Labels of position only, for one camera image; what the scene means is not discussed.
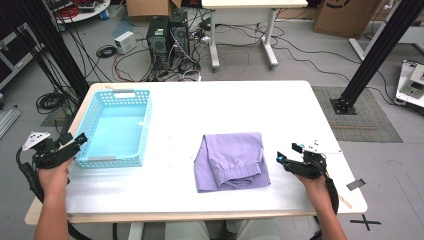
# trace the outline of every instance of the human arm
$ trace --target human arm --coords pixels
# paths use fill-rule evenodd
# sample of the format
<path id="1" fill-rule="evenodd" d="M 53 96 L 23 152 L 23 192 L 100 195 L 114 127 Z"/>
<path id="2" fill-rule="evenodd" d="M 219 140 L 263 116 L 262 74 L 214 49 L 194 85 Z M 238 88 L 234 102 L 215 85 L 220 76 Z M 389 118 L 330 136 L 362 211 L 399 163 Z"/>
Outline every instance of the human arm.
<path id="1" fill-rule="evenodd" d="M 324 240 L 347 239 L 331 206 L 330 195 L 325 185 L 324 177 L 321 176 L 317 179 L 309 179 L 298 175 L 296 177 L 305 186 L 306 193 L 317 213 L 321 225 L 322 238 Z"/>
<path id="2" fill-rule="evenodd" d="M 68 166 L 72 160 L 73 157 L 58 167 L 38 170 L 44 202 L 35 230 L 35 240 L 69 239 L 65 200 Z"/>

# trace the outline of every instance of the light blue plastic basket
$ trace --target light blue plastic basket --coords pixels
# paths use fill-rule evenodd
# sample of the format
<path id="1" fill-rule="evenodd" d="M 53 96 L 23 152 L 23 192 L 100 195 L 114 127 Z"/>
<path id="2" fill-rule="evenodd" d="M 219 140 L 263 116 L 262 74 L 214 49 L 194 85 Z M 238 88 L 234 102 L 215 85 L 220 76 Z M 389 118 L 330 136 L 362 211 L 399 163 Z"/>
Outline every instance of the light blue plastic basket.
<path id="1" fill-rule="evenodd" d="M 82 168 L 142 166 L 151 113 L 149 90 L 96 91 L 75 135 L 88 138 L 75 162 Z"/>

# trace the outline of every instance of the folded purple garment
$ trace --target folded purple garment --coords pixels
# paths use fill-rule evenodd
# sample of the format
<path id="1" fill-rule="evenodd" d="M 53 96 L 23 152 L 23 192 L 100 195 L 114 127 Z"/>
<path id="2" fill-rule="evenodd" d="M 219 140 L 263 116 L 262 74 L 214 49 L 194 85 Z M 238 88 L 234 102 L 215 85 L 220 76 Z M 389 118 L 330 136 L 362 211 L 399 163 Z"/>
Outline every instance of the folded purple garment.
<path id="1" fill-rule="evenodd" d="M 194 162 L 198 192 L 271 184 L 260 133 L 204 135 Z"/>

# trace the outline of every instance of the logo on cardboard box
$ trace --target logo on cardboard box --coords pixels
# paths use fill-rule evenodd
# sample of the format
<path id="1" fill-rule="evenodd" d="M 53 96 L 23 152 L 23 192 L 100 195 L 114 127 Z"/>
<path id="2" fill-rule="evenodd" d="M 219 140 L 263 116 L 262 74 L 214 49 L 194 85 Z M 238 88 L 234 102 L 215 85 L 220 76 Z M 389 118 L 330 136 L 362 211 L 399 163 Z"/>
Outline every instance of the logo on cardboard box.
<path id="1" fill-rule="evenodd" d="M 327 1 L 327 7 L 329 8 L 343 8 L 350 0 L 329 0 Z"/>

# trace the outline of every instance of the beige pants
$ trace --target beige pants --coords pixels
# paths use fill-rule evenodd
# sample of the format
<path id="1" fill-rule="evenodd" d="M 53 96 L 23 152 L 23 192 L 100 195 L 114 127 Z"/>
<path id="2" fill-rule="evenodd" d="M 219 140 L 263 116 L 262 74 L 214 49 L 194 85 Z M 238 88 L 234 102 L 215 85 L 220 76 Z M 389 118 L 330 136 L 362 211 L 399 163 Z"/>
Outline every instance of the beige pants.
<path id="1" fill-rule="evenodd" d="M 277 219 L 235 220 L 238 240 L 280 240 L 282 235 Z M 168 222 L 165 227 L 165 240 L 209 240 L 205 222 Z"/>

